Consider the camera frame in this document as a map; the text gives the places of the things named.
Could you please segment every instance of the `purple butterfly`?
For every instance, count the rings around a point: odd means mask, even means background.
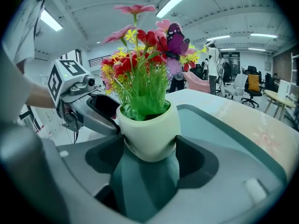
[[[169,26],[166,39],[168,46],[168,51],[165,51],[167,56],[166,75],[171,80],[173,76],[182,72],[179,58],[180,55],[184,55],[188,50],[190,39],[184,40],[184,35],[177,23],[172,23]]]

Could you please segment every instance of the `fluorescent light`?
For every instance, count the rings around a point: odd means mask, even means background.
[[[157,14],[158,18],[164,17],[170,10],[172,10],[182,0],[170,0]]]
[[[225,49],[220,49],[220,50],[235,50],[235,48],[225,48]]]
[[[62,26],[57,21],[55,21],[55,19],[46,11],[46,9],[44,9],[41,14],[41,20],[47,23],[55,31],[59,31],[60,29],[62,29]]]
[[[264,36],[264,37],[270,37],[270,38],[278,38],[276,35],[267,35],[267,34],[257,34],[257,33],[251,33],[251,36]]]
[[[209,38],[209,39],[207,39],[207,41],[216,40],[216,39],[221,39],[221,38],[228,38],[228,37],[230,37],[230,35],[223,35],[223,36],[218,36],[218,37]]]
[[[248,50],[259,50],[259,51],[266,51],[264,49],[257,49],[257,48],[248,48]]]

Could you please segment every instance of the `white ceiling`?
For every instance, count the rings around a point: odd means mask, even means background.
[[[46,9],[62,24],[55,32],[43,21],[38,24],[43,35],[36,37],[36,50],[49,53],[52,58],[73,49],[96,44],[107,35],[128,24],[132,16],[114,10],[115,5],[147,4],[157,10],[169,0],[46,0]],[[198,48],[207,38],[231,34],[231,38],[216,42],[218,48],[248,50],[248,47],[266,49],[275,54],[295,42],[295,36],[285,16],[273,0],[183,0],[164,19],[178,22],[183,34]],[[143,13],[138,26],[144,30],[156,29],[159,20],[155,13]],[[278,39],[250,37],[250,33],[278,35]]]

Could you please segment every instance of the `flower pot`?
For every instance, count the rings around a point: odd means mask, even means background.
[[[116,115],[125,144],[143,161],[158,162],[176,148],[175,137],[181,134],[181,127],[175,105],[171,104],[164,114],[146,121],[125,117],[121,106],[117,108]]]

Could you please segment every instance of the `orange chair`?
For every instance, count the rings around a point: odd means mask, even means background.
[[[195,91],[210,93],[210,83],[208,80],[202,80],[192,72],[183,72],[183,75],[188,83],[188,88]]]

